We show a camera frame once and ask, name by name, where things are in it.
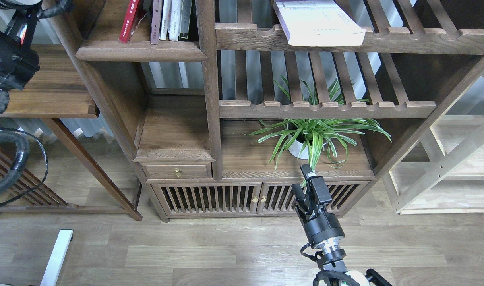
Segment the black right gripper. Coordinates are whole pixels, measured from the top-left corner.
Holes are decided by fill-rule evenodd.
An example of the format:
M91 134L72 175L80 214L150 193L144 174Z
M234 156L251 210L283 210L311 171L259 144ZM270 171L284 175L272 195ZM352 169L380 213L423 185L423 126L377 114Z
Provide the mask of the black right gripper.
M326 206L332 202L329 188L322 176L313 172L309 164L300 166L306 180L308 199L300 184L292 184L295 195L295 210L302 223L311 248L320 249L326 243L339 245L345 233L338 217L329 213Z

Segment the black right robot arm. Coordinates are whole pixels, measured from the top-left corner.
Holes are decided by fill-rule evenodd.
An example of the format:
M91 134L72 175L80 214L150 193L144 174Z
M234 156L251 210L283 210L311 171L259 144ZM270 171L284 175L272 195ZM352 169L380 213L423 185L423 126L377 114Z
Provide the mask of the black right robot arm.
M366 274L348 271L343 258L345 250L339 242L345 233L335 214L329 213L326 206L332 201L329 189L322 176L317 176L308 164L300 167L307 187L302 190L300 184L293 184L295 210L307 235L308 243L300 253L317 263L320 271L313 280L318 286L323 281L327 286L389 286L390 283L374 269Z

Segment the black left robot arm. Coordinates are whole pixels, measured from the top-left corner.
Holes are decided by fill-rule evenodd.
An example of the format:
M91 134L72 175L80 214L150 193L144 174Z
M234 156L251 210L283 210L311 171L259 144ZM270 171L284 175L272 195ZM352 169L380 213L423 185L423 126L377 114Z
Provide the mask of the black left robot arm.
M0 31L0 115L8 107L11 89L24 89L39 71L39 56L31 49L37 23L73 8L73 1L60 0L47 9L40 0L0 0L0 9L13 10L14 14L5 31ZM12 165L0 179L0 194L9 190L22 176L31 148L27 132L0 128L0 143L16 146Z

